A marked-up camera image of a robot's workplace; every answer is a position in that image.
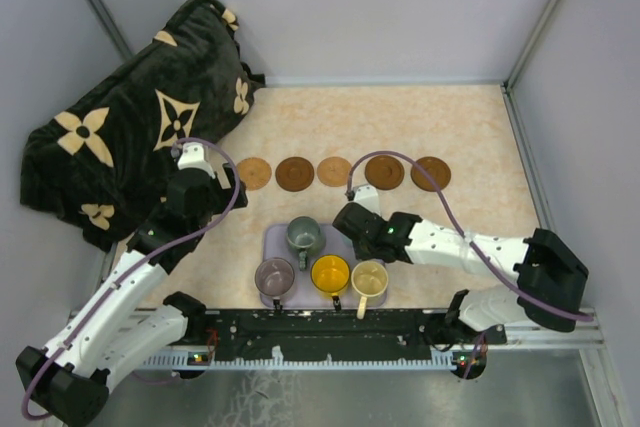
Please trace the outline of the dark wooden coaster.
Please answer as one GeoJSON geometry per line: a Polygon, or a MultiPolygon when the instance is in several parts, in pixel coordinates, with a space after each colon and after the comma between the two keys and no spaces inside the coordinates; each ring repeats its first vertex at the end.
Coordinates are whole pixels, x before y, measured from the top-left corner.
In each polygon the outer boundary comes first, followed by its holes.
{"type": "Polygon", "coordinates": [[[389,155],[372,157],[365,166],[367,182],[378,190],[389,191],[399,187],[404,176],[403,165],[389,155]]]}
{"type": "Polygon", "coordinates": [[[285,191],[300,192],[312,184],[315,171],[308,159],[294,156],[278,164],[275,177],[277,184],[285,191]]]}
{"type": "MultiPolygon", "coordinates": [[[[449,165],[444,160],[438,157],[425,156],[419,158],[417,164],[429,174],[440,189],[445,189],[449,185],[452,173],[449,165]]],[[[421,190],[427,192],[436,191],[434,185],[415,166],[411,169],[411,179],[421,190]]]]}

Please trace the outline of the cream mug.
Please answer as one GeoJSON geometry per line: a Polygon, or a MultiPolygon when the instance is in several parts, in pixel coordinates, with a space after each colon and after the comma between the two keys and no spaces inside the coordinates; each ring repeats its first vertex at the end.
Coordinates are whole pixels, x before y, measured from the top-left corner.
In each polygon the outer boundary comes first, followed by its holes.
{"type": "Polygon", "coordinates": [[[363,320],[368,307],[374,305],[388,288],[389,276],[383,264],[368,260],[357,264],[351,273],[351,286],[359,303],[356,318],[363,320]]]}

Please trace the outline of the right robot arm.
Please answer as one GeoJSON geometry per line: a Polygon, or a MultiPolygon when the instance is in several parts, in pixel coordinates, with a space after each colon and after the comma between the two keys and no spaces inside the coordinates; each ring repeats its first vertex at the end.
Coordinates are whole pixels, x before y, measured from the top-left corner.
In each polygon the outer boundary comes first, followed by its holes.
{"type": "Polygon", "coordinates": [[[491,237],[404,212],[384,219],[355,202],[341,209],[333,225],[351,241],[360,260],[437,265],[494,276],[498,285],[468,289],[454,301],[446,327],[458,342],[470,342],[499,324],[526,319],[561,333],[593,319],[581,309],[589,271],[550,230],[537,228],[524,238],[491,237]]]}

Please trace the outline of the woven rattan coaster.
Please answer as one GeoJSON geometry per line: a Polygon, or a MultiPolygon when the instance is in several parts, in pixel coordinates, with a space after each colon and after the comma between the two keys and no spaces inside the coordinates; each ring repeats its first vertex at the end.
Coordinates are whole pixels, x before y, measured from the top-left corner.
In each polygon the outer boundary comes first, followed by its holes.
{"type": "Polygon", "coordinates": [[[351,167],[351,163],[345,158],[332,156],[318,164],[316,173],[322,184],[329,187],[342,187],[347,183],[351,167]]]}
{"type": "Polygon", "coordinates": [[[237,164],[237,170],[247,191],[256,191],[264,188],[272,176],[270,164],[258,157],[250,157],[240,161],[237,164]]]}

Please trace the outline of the white mug blue handle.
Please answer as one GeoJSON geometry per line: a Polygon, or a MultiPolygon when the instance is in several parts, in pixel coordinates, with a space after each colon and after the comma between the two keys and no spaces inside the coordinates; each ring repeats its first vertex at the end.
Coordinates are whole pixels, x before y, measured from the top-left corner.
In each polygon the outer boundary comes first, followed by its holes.
{"type": "Polygon", "coordinates": [[[346,246],[348,246],[348,247],[350,247],[350,248],[352,248],[352,247],[353,247],[353,242],[352,242],[352,240],[351,240],[351,239],[349,239],[349,238],[348,238],[347,236],[345,236],[344,234],[342,234],[342,235],[341,235],[341,239],[342,239],[343,243],[344,243],[346,246]]]}

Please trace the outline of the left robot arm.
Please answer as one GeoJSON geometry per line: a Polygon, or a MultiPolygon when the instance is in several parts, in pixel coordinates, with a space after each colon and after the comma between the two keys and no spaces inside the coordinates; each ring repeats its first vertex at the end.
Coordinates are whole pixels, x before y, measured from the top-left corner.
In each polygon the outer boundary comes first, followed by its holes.
{"type": "Polygon", "coordinates": [[[152,354],[174,342],[194,344],[206,336],[205,305],[182,292],[169,295],[129,332],[118,332],[208,231],[233,209],[247,205],[237,166],[226,162],[223,169],[230,181],[227,189],[206,161],[179,167],[167,185],[166,200],[134,231],[106,281],[43,347],[27,346],[18,355],[26,420],[55,417],[68,426],[86,426],[115,387],[152,354]]]}

